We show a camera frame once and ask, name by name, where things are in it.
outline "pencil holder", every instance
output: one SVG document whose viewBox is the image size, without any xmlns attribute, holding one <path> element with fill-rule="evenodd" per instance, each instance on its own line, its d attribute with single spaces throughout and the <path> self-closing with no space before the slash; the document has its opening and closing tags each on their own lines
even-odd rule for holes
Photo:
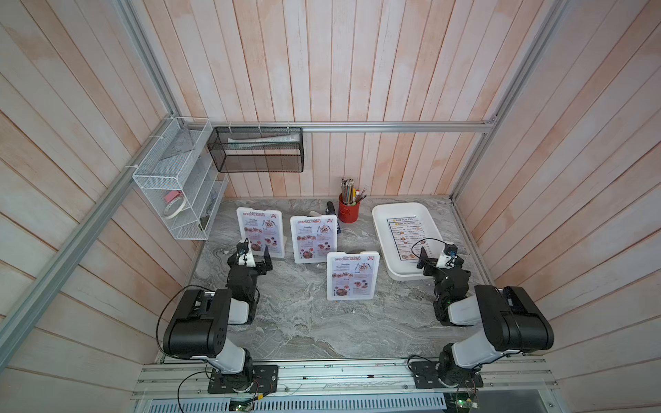
<svg viewBox="0 0 661 413">
<path fill-rule="evenodd" d="M 340 195 L 340 221 L 351 224 L 358 219 L 358 211 L 360 210 L 360 202 L 356 205 L 345 205 L 342 201 L 342 194 Z"/>
</svg>

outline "black cable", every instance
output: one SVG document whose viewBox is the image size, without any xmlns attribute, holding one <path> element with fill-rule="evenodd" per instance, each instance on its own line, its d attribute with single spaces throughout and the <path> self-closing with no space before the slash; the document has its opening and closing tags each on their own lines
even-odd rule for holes
<svg viewBox="0 0 661 413">
<path fill-rule="evenodd" d="M 250 240 L 248 239 L 248 237 L 246 237 L 246 239 L 245 239 L 243 242 L 244 242 L 244 243 L 245 243 L 245 242 L 248 242 L 248 248 L 250 248 Z M 246 256 L 247 254 L 248 254 L 248 251 L 246 251 L 246 253 L 244 253 L 244 255 L 243 255 L 243 265 L 244 265 L 244 266 L 248 266 L 248 264 L 247 264 L 247 262 L 248 262 L 248 257 Z"/>
<path fill-rule="evenodd" d="M 455 393 L 455 410 L 457 410 L 457 413 L 459 413 L 459 388 L 461 386 L 457 385 L 457 392 Z"/>
<path fill-rule="evenodd" d="M 181 358 L 181 357 L 173 356 L 172 354 L 168 354 L 168 353 L 165 352 L 163 347 L 161 347 L 161 343 L 159 342 L 159 325 L 161 323 L 161 318 L 163 318 L 163 314 L 165 313 L 165 309 L 167 309 L 167 307 L 170 305 L 170 303 L 172 303 L 175 300 L 175 297 L 177 297 L 177 295 L 181 294 L 188 287 L 197 287 L 197 288 L 205 289 L 206 291 L 213 291 L 213 290 L 208 289 L 207 287 L 202 287 L 201 285 L 197 285 L 197 284 L 184 285 L 179 291 L 177 291 L 172 296 L 172 298 L 170 298 L 170 301 L 168 301 L 167 304 L 165 305 L 165 307 L 163 307 L 163 311 L 161 311 L 161 314 L 159 315 L 159 319 L 156 320 L 156 345 L 158 346 L 161 353 L 165 354 L 166 356 L 172 357 L 174 359 L 179 359 L 179 360 L 188 360 L 188 359 L 184 359 L 184 358 Z"/>
<path fill-rule="evenodd" d="M 196 371 L 195 373 L 187 376 L 185 379 L 183 379 L 181 381 L 181 383 L 179 383 L 179 387 L 176 388 L 176 403 L 179 405 L 179 410 L 181 410 L 182 413 L 185 413 L 185 412 L 184 412 L 184 409 L 181 407 L 181 399 L 179 399 L 179 390 L 181 390 L 181 385 L 184 384 L 184 382 L 186 380 L 188 380 L 189 378 L 195 376 L 196 374 L 200 374 L 200 373 L 206 373 L 206 367 L 204 368 L 203 371 Z"/>
<path fill-rule="evenodd" d="M 502 359 L 503 357 L 511 357 L 511 356 L 514 356 L 514 355 L 516 355 L 516 354 L 521 354 L 521 353 L 522 353 L 521 350 L 519 350 L 518 353 L 512 353 L 512 354 L 503 353 L 500 357 L 498 357 L 498 358 L 495 359 L 495 360 L 491 360 L 491 361 L 488 362 L 488 363 L 480 363 L 480 364 L 476 365 L 475 367 L 473 367 L 473 370 L 474 370 L 474 371 L 480 371 L 481 368 L 482 368 L 482 366 L 484 366 L 484 365 L 491 364 L 491 363 L 495 363 L 496 361 Z"/>
<path fill-rule="evenodd" d="M 409 370 L 414 376 L 419 376 L 419 375 L 416 374 L 416 373 L 413 371 L 413 369 L 411 369 L 411 364 L 410 364 L 410 362 L 411 362 L 411 359 L 413 359 L 413 358 L 424 359 L 424 360 L 429 361 L 430 363 L 435 363 L 435 361 L 429 360 L 427 357 L 418 356 L 417 354 L 411 354 L 411 355 L 407 358 L 407 369 L 408 369 L 408 370 Z M 429 380 L 429 379 L 435 379 L 435 377 L 433 377 L 433 376 L 423 376 L 423 378 L 425 378 L 426 380 Z"/>
<path fill-rule="evenodd" d="M 438 239 L 438 238 L 423 238 L 423 239 L 419 240 L 417 243 L 415 243 L 415 244 L 413 244 L 413 245 L 411 246 L 411 254 L 415 255 L 416 257 L 418 257 L 418 259 L 420 259 L 420 256 L 417 255 L 417 254 L 415 253 L 415 251 L 413 251 L 413 248 L 415 248 L 415 246 L 416 246 L 417 244 L 420 244 L 422 241 L 427 241 L 428 239 L 433 240 L 433 241 L 438 241 L 439 243 L 444 243 L 445 245 L 452 245 L 452 244 L 449 244 L 449 243 L 447 243 L 447 242 L 445 242 L 445 241 L 443 241 L 443 240 L 441 240 L 441 239 Z M 436 266 L 436 264 L 433 263 L 433 262 L 431 262 L 428 258 L 425 258 L 424 261 L 425 261 L 427 264 L 429 264 L 429 265 Z"/>
</svg>

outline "white plastic tray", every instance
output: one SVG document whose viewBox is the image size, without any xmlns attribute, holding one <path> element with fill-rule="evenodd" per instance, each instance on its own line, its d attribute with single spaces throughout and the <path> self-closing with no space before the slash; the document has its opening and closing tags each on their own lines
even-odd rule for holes
<svg viewBox="0 0 661 413">
<path fill-rule="evenodd" d="M 420 222 L 420 226 L 424 231 L 424 238 L 443 240 L 432 216 L 424 205 L 418 202 L 378 205 L 372 209 L 372 218 L 377 236 L 379 237 L 379 243 L 381 244 L 381 255 L 385 261 L 388 275 L 393 280 L 429 280 L 429 277 L 422 275 L 422 269 L 416 268 L 418 264 L 417 259 L 401 260 L 400 253 L 395 244 L 395 238 L 388 223 L 388 219 L 409 217 L 415 218 Z M 411 246 L 416 241 L 419 241 L 419 239 L 407 240 L 409 242 L 408 245 Z M 424 245 L 424 249 L 428 256 L 437 258 L 443 252 L 443 244 L 437 241 L 428 241 Z"/>
</svg>

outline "gray marble countertop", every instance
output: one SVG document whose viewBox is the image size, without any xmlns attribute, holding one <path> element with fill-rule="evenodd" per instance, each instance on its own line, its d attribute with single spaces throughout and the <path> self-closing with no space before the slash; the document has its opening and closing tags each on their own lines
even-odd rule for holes
<svg viewBox="0 0 661 413">
<path fill-rule="evenodd" d="M 258 279 L 261 292 L 255 320 L 250 325 L 230 326 L 228 337 L 248 349 L 255 360 L 437 357 L 443 346 L 463 340 L 475 327 L 442 326 L 434 316 L 433 280 L 398 282 L 379 266 L 376 292 L 371 300 L 328 301 L 326 264 L 296 264 L 289 230 L 290 218 L 323 213 L 331 199 L 255 198 L 222 200 L 193 283 L 223 288 L 241 236 L 236 209 L 277 209 L 282 212 L 286 257 L 274 258 L 272 271 Z M 338 251 L 381 251 L 371 218 L 379 204 L 420 202 L 431 213 L 441 236 L 455 243 L 472 272 L 471 289 L 479 278 L 475 261 L 465 248 L 450 210 L 449 200 L 433 198 L 367 198 L 355 223 L 341 223 Z"/>
</svg>

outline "wooden wall panel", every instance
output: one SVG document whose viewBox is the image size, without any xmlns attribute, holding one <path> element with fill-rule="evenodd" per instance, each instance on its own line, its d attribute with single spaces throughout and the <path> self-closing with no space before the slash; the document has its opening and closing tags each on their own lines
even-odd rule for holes
<svg viewBox="0 0 661 413">
<path fill-rule="evenodd" d="M 166 114 L 124 30 L 101 0 L 0 5 L 0 319 Z M 0 375 L 3 411 L 127 407 L 195 248 L 132 192 Z"/>
<path fill-rule="evenodd" d="M 661 384 L 661 1 L 607 6 L 569 10 L 457 204 L 550 320 L 572 411 L 655 411 L 614 395 Z"/>
<path fill-rule="evenodd" d="M 240 122 L 490 118 L 552 0 L 133 2 L 175 98 Z M 227 195 L 331 196 L 342 176 L 373 195 L 450 194 L 480 138 L 312 133 L 303 173 L 233 173 Z"/>
</svg>

